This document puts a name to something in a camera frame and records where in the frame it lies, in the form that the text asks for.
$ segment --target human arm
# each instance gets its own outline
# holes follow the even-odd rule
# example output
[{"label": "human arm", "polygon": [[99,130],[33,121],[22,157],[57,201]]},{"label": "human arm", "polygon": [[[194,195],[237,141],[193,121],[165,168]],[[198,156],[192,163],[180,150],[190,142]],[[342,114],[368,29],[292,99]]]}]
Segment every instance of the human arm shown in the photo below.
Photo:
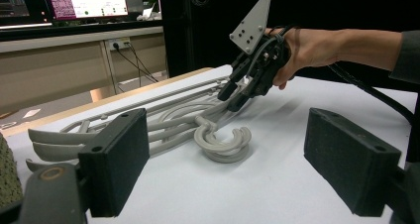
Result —
[{"label": "human arm", "polygon": [[401,48],[402,34],[379,30],[292,29],[285,34],[285,39],[290,59],[273,80],[273,84],[280,89],[303,67],[319,67],[341,60],[393,71]]}]

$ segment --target desk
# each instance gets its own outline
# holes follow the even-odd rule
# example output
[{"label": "desk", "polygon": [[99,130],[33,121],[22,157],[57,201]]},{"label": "desk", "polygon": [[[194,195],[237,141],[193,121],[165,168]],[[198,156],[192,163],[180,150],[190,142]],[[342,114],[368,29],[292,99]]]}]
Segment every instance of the desk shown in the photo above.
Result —
[{"label": "desk", "polygon": [[[89,90],[92,99],[118,93],[116,83],[137,77],[138,71],[110,51],[110,39],[129,37],[151,73],[165,70],[162,32],[153,27],[0,42],[0,114]],[[131,50],[121,53],[133,60]]]},{"label": "desk", "polygon": [[[229,66],[220,66],[37,129],[58,131],[81,118],[230,72]],[[381,91],[414,111],[417,94]],[[400,114],[350,84],[295,77],[285,90],[273,88],[267,96],[249,101],[217,133],[221,140],[230,139],[232,129],[248,127],[253,138],[245,159],[215,163],[194,141],[184,143],[148,161],[120,216],[89,218],[89,223],[388,223],[388,207],[380,218],[353,215],[304,159],[310,107],[339,113],[401,150],[403,167],[410,125]],[[38,160],[28,134],[5,137],[25,182],[31,173],[24,160]]]}]

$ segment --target human hand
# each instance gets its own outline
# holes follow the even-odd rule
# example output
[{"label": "human hand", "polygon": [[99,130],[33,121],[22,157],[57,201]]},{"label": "human hand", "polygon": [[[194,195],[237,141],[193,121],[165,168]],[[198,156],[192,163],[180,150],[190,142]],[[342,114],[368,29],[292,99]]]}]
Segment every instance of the human hand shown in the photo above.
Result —
[{"label": "human hand", "polygon": [[[278,34],[281,29],[273,30],[270,35]],[[338,61],[335,31],[291,29],[285,35],[289,49],[289,60],[278,70],[272,84],[284,89],[294,73],[303,67],[319,67]]]}]

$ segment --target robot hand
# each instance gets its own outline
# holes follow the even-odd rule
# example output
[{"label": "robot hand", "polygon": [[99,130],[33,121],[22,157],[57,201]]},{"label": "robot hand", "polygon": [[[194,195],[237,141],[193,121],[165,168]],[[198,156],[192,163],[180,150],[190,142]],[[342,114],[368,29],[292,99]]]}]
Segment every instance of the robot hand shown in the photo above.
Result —
[{"label": "robot hand", "polygon": [[272,87],[277,71],[288,61],[289,51],[285,46],[284,34],[292,27],[269,37],[264,35],[270,0],[260,0],[230,35],[230,39],[243,51],[232,63],[232,74],[221,89],[218,98],[226,101],[238,88],[237,83],[245,76],[248,85],[231,98],[228,110],[239,111],[248,99],[266,95]]}]

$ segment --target sleeve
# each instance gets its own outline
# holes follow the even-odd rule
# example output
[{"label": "sleeve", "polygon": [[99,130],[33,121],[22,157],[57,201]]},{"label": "sleeve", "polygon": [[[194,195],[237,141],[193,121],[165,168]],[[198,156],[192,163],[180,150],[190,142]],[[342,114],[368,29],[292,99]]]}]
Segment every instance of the sleeve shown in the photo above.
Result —
[{"label": "sleeve", "polygon": [[402,45],[390,78],[420,84],[420,31],[402,32]]}]

